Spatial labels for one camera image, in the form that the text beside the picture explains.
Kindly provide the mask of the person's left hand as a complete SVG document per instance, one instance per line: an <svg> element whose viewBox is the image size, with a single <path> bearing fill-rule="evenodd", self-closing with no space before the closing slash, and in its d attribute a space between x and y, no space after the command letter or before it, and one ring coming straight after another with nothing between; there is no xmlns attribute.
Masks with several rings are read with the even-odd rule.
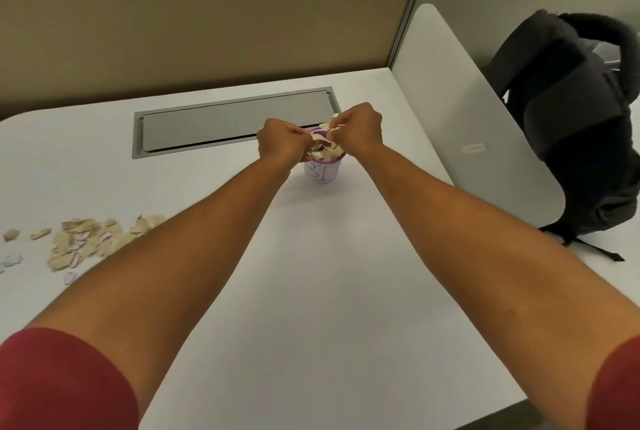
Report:
<svg viewBox="0 0 640 430"><path fill-rule="evenodd" d="M300 162L293 159L292 126L283 120L269 118L257 133L260 159L292 168Z"/></svg>

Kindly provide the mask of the person's right hand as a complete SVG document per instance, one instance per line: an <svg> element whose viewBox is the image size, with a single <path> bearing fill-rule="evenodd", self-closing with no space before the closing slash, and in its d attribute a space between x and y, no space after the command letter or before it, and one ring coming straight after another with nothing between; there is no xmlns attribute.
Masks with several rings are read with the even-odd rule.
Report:
<svg viewBox="0 0 640 430"><path fill-rule="evenodd" d="M361 160L368 154L377 152L383 146L382 115L369 102L357 104L344 112L353 113L350 121L353 129L353 152L346 153Z"/></svg>

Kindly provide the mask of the person's right forearm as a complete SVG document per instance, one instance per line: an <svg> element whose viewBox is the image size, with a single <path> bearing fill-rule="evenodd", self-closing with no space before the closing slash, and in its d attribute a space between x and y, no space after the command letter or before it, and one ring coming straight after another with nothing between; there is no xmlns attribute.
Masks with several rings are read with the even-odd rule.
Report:
<svg viewBox="0 0 640 430"><path fill-rule="evenodd" d="M382 146L358 160L420 259L558 430L586 430L596 374L640 306L528 224Z"/></svg>

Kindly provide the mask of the person's left forearm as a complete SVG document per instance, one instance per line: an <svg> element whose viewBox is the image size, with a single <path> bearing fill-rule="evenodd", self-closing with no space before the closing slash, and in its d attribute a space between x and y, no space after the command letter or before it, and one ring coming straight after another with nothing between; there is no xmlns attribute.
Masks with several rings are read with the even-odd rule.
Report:
<svg viewBox="0 0 640 430"><path fill-rule="evenodd" d="M91 268L29 328L60 330L105 355L132 387L143 417L296 163L261 154L211 195Z"/></svg>

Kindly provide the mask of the paper scraps in cup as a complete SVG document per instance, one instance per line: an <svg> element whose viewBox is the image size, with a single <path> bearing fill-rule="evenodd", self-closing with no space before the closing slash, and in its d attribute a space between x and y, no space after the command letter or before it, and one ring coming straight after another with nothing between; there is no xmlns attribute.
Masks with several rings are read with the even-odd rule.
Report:
<svg viewBox="0 0 640 430"><path fill-rule="evenodd" d="M320 144L308 150L311 160L322 164L331 164L340 161L345 155L345 151L338 144Z"/></svg>

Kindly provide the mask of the white paper cup purple rim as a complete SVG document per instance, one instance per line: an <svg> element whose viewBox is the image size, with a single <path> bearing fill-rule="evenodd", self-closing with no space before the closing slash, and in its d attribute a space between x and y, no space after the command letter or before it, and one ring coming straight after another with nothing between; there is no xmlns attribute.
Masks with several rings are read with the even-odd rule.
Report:
<svg viewBox="0 0 640 430"><path fill-rule="evenodd" d="M331 183L338 175L341 161L342 159L331 164L322 164L309 158L304 163L305 174L316 183Z"/></svg>

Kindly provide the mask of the white desk side divider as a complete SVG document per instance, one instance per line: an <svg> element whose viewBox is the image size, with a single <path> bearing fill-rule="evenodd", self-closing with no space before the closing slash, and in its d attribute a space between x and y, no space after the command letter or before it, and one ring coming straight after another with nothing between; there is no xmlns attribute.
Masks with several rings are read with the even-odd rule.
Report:
<svg viewBox="0 0 640 430"><path fill-rule="evenodd" d="M436 6L417 8L391 72L455 186L537 228L560 218L560 184Z"/></svg>

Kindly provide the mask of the beige desk partition panel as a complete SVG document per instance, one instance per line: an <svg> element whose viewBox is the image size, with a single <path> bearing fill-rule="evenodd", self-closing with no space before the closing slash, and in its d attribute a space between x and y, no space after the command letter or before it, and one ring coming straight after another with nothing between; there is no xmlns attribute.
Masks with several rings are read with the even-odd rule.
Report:
<svg viewBox="0 0 640 430"><path fill-rule="evenodd" d="M409 0L0 0L0 121L388 64Z"/></svg>

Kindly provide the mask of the black backpack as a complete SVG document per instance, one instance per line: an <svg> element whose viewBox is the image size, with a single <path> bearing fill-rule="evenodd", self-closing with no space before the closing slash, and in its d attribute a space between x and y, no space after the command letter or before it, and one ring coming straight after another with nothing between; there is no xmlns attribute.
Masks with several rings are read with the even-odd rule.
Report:
<svg viewBox="0 0 640 430"><path fill-rule="evenodd" d="M640 38L628 24L595 13L537 10L512 31L483 74L549 168L565 197L563 214L540 231L624 259L580 239L636 215L640 154L631 104L640 96Z"/></svg>

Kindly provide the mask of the pile of torn paper scraps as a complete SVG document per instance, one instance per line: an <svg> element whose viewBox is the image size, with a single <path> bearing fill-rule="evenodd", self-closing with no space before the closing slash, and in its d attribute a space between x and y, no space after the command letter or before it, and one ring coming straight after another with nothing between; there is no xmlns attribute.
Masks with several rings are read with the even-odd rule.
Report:
<svg viewBox="0 0 640 430"><path fill-rule="evenodd" d="M162 225L167 216L5 216L0 222L0 287L69 285L97 262Z"/></svg>

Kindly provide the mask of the person's red left sleeve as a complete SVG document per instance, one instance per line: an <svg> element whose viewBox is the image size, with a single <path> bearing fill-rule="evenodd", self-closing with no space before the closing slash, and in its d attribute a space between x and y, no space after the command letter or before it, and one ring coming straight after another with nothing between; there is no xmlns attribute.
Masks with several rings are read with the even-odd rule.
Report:
<svg viewBox="0 0 640 430"><path fill-rule="evenodd" d="M0 430L138 430L123 373L62 331L30 328L0 344Z"/></svg>

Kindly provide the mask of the person's red sleeve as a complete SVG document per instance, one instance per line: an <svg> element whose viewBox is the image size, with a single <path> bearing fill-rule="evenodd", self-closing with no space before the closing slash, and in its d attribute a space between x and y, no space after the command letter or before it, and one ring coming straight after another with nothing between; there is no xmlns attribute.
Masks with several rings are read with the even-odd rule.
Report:
<svg viewBox="0 0 640 430"><path fill-rule="evenodd" d="M597 372L586 430L640 430L640 335L615 348Z"/></svg>
<svg viewBox="0 0 640 430"><path fill-rule="evenodd" d="M30 328L0 344L0 430L138 430L123 373L62 331Z"/></svg>

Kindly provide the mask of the person's red right sleeve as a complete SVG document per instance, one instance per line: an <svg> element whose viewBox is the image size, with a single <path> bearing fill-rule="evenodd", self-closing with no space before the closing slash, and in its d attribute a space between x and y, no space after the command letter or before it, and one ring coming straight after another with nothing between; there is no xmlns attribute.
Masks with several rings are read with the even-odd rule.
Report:
<svg viewBox="0 0 640 430"><path fill-rule="evenodd" d="M615 348L597 372L586 430L640 430L640 335Z"/></svg>

